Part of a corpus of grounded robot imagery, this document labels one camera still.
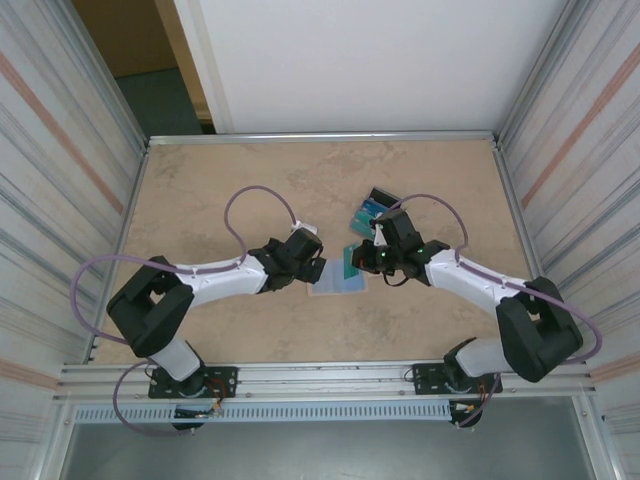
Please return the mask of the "green card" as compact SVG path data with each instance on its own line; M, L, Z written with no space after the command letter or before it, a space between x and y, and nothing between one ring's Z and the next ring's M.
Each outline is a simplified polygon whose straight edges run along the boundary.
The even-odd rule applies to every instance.
M358 277L361 274L361 271L352 264L353 252L357 247L358 244L353 243L343 249L343 278L345 280Z

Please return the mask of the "beige leather card wallet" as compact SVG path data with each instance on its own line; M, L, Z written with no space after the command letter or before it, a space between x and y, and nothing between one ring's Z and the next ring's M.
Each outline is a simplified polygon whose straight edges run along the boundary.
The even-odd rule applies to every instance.
M307 285L307 293L308 293L309 296L348 295L348 294L356 294L356 293L365 292L367 290L366 277L364 276L364 274L362 272L358 277L351 278L351 279L348 279L348 280L344 279L343 287L342 287L340 293L320 294L315 289L316 284L308 284Z

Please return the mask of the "clear plastic card tray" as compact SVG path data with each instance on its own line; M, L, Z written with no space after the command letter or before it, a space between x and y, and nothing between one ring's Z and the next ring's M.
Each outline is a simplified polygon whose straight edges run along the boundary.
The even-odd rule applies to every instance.
M399 200L400 198L396 195L381 188L373 187L353 214L349 228L356 235L373 240L375 228L371 226L371 222L385 213Z

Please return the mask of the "dark navy card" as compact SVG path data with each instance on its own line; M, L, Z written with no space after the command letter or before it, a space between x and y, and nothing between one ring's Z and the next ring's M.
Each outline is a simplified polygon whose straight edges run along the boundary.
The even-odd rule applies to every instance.
M386 208L391 208L396 204L400 198L378 187L373 187L369 193L368 198Z

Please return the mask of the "small green circuit board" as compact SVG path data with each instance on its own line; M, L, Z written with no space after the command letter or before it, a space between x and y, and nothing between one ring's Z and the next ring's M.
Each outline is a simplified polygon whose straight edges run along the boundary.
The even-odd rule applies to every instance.
M195 408L186 405L178 405L174 411L175 419L201 419L212 418L220 414L221 408L213 405L205 408Z

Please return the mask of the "grey metal panel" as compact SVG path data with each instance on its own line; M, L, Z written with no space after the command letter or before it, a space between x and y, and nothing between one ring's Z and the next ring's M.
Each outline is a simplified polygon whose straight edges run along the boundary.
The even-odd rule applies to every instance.
M216 424L182 438L75 428L62 480L595 480L567 399L443 421Z

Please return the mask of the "long aluminium mounting rail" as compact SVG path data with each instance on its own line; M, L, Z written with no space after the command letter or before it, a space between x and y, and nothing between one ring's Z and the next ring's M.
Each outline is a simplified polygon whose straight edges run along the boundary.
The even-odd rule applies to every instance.
M323 400L405 400L415 395L409 382L414 362L244 363L238 365L233 402ZM124 365L68 365L53 394L56 404L107 404ZM596 387L584 364L563 365L537 383L514 373L501 375L495 398L594 396Z

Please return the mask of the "aluminium table edge rail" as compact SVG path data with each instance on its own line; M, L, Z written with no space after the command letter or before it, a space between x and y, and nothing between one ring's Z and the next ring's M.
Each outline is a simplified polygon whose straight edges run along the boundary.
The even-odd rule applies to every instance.
M489 141L495 134L483 130L405 132L321 132L151 136L148 145L251 145L278 143L341 143L387 141Z
M146 167L149 160L149 152L150 152L150 147L147 147L141 159L140 165L137 169L137 173L132 186L129 202L126 206L125 212L122 217L120 233L114 247L114 253L116 255L121 255L124 253L124 248L126 246L130 225L133 219L137 200L139 197L139 192L141 189L141 185L144 179ZM116 284L116 279L118 275L118 270L119 270L119 262L117 260L110 261L107 269L107 277L105 280L104 288L100 296L99 309L96 311L96 317L94 319L94 326L98 330L102 330L107 325L106 305L111 298L111 294L113 293L113 289ZM96 356L96 351L97 351L97 348L100 346L100 343L101 343L100 337L96 336L95 334L90 335L88 344L86 346L85 353L84 353L84 358L83 358L84 364L92 363L94 361Z
M568 356L566 348L575 346L573 319L564 310L562 298L552 282L544 277L527 227L522 207L501 149L493 149L494 159L507 197L507 203L532 278L516 290L513 297L498 306L500 336L509 360L531 360L536 365L560 364Z

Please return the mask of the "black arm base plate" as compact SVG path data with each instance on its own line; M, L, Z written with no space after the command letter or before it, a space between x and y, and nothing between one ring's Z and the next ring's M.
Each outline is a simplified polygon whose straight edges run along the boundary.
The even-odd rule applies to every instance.
M416 395L480 395L491 390L503 391L502 381L494 374L469 377L458 367L441 362L413 364L405 380L413 384Z
M151 399L234 398L238 384L237 367L201 366L191 376L177 381L159 367L152 371L148 397Z

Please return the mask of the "white door frame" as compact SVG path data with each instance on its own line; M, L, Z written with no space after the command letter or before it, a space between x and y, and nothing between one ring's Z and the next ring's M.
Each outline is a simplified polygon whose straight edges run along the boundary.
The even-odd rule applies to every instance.
M207 109L218 134L236 132L200 0L174 0Z

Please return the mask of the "aluminium frame post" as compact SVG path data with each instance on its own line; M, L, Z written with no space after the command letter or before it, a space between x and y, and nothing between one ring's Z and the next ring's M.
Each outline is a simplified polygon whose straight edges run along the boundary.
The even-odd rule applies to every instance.
M618 480L604 435L604 423L590 396L573 396L579 430L595 480Z
M54 404L42 438L33 480L60 480L74 430L76 406Z

